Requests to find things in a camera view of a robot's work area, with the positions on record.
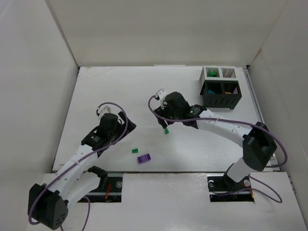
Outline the small green lego brick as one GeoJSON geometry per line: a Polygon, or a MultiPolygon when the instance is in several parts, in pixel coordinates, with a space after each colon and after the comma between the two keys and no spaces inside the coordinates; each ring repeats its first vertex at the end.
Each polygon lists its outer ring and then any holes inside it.
{"type": "Polygon", "coordinates": [[[132,150],[132,153],[133,153],[133,154],[138,153],[138,152],[139,152],[139,149],[138,149],[138,148],[132,150]]]}

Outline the purple lego brick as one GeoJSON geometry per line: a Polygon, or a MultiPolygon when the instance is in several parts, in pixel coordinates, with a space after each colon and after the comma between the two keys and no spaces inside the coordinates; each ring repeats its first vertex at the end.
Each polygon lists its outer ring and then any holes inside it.
{"type": "Polygon", "coordinates": [[[138,161],[138,164],[143,164],[143,163],[149,162],[149,161],[151,161],[151,156],[150,156],[150,154],[138,156],[137,161],[138,161]]]}

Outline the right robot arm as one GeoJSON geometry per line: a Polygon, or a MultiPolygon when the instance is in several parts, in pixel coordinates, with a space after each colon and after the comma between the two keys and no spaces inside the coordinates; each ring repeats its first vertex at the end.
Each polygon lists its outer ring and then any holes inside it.
{"type": "Polygon", "coordinates": [[[239,183],[250,173],[263,171],[277,149],[273,137],[263,123],[254,125],[225,119],[200,105],[190,106],[179,92],[168,93],[160,89],[154,99],[159,101],[160,105],[153,110],[153,114],[163,128],[182,123],[188,127],[212,132],[242,148],[243,156],[224,174],[226,182],[239,183]]]}

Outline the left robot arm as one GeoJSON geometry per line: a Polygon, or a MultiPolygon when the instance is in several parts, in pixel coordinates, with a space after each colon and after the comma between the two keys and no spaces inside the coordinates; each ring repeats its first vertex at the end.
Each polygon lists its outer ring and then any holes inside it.
{"type": "Polygon", "coordinates": [[[87,193],[106,183],[108,174],[94,162],[110,146],[135,128],[124,112],[101,113],[100,123],[81,141],[73,156],[48,184],[34,184],[29,190],[28,219],[56,230],[64,223],[69,208],[87,193]]]}

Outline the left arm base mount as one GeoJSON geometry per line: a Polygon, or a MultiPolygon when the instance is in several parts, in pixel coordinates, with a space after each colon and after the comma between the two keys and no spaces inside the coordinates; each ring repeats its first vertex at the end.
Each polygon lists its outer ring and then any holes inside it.
{"type": "Polygon", "coordinates": [[[123,173],[108,172],[97,166],[89,168],[87,173],[100,179],[98,187],[86,194],[91,203],[121,203],[123,173]]]}

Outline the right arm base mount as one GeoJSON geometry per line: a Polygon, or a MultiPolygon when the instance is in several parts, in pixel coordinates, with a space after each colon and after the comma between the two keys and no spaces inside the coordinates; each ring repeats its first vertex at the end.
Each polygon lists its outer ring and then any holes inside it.
{"type": "Polygon", "coordinates": [[[210,202],[254,202],[248,176],[234,182],[227,174],[207,176],[210,202]]]}

